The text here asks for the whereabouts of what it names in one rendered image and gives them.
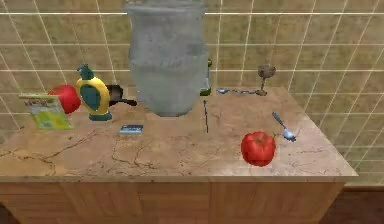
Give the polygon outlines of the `thin black pencil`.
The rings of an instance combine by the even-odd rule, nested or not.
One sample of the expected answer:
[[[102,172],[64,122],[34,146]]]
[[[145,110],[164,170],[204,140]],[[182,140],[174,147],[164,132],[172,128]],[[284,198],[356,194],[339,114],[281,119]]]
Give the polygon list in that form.
[[[206,133],[209,133],[207,101],[206,101],[205,99],[203,100],[203,107],[204,107],[204,116],[205,116]]]

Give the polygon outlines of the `blue silver utensil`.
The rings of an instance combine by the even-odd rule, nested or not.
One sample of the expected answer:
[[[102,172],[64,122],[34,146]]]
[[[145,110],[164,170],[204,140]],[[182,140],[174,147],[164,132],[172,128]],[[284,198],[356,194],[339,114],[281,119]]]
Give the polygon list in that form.
[[[256,91],[249,91],[249,90],[239,90],[239,89],[225,89],[225,88],[219,88],[216,89],[216,92],[219,94],[256,94]]]

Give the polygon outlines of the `wooden cabinet with marble top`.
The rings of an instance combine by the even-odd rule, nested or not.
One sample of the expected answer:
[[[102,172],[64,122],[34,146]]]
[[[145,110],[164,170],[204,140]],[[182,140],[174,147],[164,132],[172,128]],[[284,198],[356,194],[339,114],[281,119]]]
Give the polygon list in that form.
[[[21,224],[318,224],[355,175],[282,88],[214,94],[175,118],[124,104],[111,112],[107,122],[74,113],[64,131],[29,124],[0,146],[0,203]],[[143,130],[120,134],[123,125]],[[241,153],[256,131],[276,143],[264,167]]]

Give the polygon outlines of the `large grey stone vase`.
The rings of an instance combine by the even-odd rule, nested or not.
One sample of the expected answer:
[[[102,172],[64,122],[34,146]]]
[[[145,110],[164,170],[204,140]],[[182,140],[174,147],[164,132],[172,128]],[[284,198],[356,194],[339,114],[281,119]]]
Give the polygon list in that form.
[[[162,117],[187,114],[208,75],[205,5],[198,0],[133,0],[129,67],[138,96]]]

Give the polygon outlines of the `blue card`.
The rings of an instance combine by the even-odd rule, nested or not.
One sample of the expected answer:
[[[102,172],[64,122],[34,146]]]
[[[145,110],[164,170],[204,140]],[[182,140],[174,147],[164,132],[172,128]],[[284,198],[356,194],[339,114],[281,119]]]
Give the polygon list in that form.
[[[141,134],[143,130],[142,125],[123,125],[120,128],[120,134]]]

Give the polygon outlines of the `red tomato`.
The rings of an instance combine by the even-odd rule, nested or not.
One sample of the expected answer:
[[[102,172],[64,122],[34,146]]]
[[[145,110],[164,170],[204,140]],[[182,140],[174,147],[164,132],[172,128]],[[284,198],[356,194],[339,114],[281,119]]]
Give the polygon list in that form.
[[[276,143],[263,131],[246,134],[241,142],[243,159],[254,166],[267,166],[274,158]]]

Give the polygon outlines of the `black pan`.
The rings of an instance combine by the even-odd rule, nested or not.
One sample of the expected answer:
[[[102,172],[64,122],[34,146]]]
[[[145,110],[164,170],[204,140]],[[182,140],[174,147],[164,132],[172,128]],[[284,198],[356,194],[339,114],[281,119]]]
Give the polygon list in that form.
[[[110,100],[109,100],[110,106],[113,106],[117,103],[126,103],[130,106],[137,105],[136,100],[129,100],[123,97],[123,89],[119,85],[117,84],[107,85],[107,89],[109,91],[109,96],[110,96]]]

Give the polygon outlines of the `brown goblet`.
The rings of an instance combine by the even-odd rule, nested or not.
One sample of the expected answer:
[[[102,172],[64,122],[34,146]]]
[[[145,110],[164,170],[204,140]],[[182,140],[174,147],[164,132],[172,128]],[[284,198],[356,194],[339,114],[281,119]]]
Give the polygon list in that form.
[[[266,96],[267,92],[264,90],[266,80],[271,78],[276,73],[276,67],[270,64],[260,65],[258,67],[258,75],[262,79],[260,89],[256,91],[256,94],[259,96]]]

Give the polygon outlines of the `silver spoon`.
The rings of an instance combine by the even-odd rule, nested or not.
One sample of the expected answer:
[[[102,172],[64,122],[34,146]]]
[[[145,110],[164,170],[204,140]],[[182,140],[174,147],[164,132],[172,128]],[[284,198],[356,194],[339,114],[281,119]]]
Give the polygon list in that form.
[[[282,133],[282,136],[290,141],[290,142],[295,142],[296,141],[296,136],[295,134],[290,131],[286,125],[284,124],[284,122],[281,120],[281,118],[279,117],[279,115],[276,113],[276,112],[273,112],[272,113],[272,116],[274,117],[274,119],[283,127],[283,133]]]

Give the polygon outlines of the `yellow and teal spray bottle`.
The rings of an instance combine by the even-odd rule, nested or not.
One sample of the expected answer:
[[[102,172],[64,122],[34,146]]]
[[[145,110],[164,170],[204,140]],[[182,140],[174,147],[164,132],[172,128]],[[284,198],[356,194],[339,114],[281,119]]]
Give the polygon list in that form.
[[[91,121],[108,121],[112,119],[109,112],[110,95],[104,82],[94,75],[87,64],[77,68],[80,79],[76,82],[76,91],[83,106],[88,111]]]

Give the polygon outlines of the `red apple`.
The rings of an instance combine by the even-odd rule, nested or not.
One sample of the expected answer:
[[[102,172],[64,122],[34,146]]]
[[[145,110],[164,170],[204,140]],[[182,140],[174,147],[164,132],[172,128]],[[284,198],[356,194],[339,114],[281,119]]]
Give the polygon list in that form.
[[[76,89],[71,85],[59,85],[48,92],[57,95],[66,114],[75,112],[81,105]]]

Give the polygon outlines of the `green book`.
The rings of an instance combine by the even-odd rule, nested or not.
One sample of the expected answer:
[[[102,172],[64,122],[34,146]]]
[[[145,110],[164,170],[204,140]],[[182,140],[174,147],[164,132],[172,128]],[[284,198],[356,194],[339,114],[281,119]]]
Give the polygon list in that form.
[[[59,97],[48,94],[20,94],[32,118],[42,130],[70,130],[70,124]]]

